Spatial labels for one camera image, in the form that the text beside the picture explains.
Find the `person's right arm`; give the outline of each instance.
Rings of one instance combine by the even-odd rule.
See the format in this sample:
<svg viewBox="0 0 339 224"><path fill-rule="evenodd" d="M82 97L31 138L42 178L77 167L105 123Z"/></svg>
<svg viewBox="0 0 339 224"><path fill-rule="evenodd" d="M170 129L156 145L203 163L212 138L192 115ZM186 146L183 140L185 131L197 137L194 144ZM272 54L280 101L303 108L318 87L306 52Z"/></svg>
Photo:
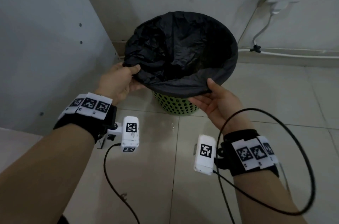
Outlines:
<svg viewBox="0 0 339 224"><path fill-rule="evenodd" d="M243 109L239 98L230 91L216 84L212 79L207 80L211 94L189 98L189 101L203 110L212 123L220 130L233 113ZM244 112L234 116L223 130L228 133L254 129L252 122ZM280 179L269 170L244 173L234 177L234 184L254 198L284 211L296 212L297 207ZM236 190L239 211L243 224L306 224L302 216L288 216L268 209Z"/></svg>

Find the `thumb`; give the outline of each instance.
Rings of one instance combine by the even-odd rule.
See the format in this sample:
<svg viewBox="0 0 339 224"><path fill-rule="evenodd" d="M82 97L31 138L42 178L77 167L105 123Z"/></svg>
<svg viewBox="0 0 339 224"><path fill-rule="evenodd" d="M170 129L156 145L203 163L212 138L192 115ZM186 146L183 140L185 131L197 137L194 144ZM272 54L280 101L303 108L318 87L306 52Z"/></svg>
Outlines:
<svg viewBox="0 0 339 224"><path fill-rule="evenodd" d="M132 75L137 74L140 71L140 69L141 69L139 64L135 65L133 67L128 67L128 68L129 68L129 70L130 70Z"/></svg>
<svg viewBox="0 0 339 224"><path fill-rule="evenodd" d="M217 83L215 83L213 81L213 79L208 78L207 79L207 86L209 87L209 89L212 90L212 92L214 92L217 97L221 98L223 96L223 94L227 91L226 89L224 89L223 87L221 87L220 85L218 85Z"/></svg>

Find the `white sensor box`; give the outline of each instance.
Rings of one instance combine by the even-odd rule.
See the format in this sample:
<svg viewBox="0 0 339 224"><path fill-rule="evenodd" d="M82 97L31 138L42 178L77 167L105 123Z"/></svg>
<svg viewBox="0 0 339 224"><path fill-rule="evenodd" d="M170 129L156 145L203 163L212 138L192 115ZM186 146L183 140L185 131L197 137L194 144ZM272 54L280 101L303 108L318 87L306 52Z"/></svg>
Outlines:
<svg viewBox="0 0 339 224"><path fill-rule="evenodd" d="M126 116L122 125L121 149L123 152L134 152L139 146L139 119Z"/></svg>
<svg viewBox="0 0 339 224"><path fill-rule="evenodd" d="M194 170L207 175L213 172L217 145L213 137L200 135L195 152Z"/></svg>

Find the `perforated green basket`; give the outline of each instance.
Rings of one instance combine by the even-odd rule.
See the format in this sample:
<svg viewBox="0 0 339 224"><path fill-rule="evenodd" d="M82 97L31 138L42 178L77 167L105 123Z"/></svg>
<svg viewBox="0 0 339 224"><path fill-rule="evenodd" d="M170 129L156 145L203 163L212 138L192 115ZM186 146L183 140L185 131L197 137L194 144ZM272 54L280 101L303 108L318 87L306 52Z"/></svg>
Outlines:
<svg viewBox="0 0 339 224"><path fill-rule="evenodd" d="M160 106L170 114L190 115L198 110L198 107L189 102L187 99L167 96L154 91L153 94L158 100Z"/></svg>

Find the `wrist strap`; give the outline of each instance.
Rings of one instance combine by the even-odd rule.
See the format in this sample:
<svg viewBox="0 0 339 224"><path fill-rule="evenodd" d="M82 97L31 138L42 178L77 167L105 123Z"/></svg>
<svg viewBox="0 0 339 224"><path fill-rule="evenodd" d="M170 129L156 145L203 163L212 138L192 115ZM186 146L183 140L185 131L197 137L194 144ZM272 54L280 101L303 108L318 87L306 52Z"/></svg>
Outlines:
<svg viewBox="0 0 339 224"><path fill-rule="evenodd" d="M220 169L229 169L232 176L270 170L279 177L275 166L278 160L268 140L259 136L254 129L235 131L225 135L217 154L223 158L216 158L215 165Z"/></svg>
<svg viewBox="0 0 339 224"><path fill-rule="evenodd" d="M111 103L112 99L104 96L80 94L61 113L53 129L72 123L87 130L97 142L114 127L117 108Z"/></svg>

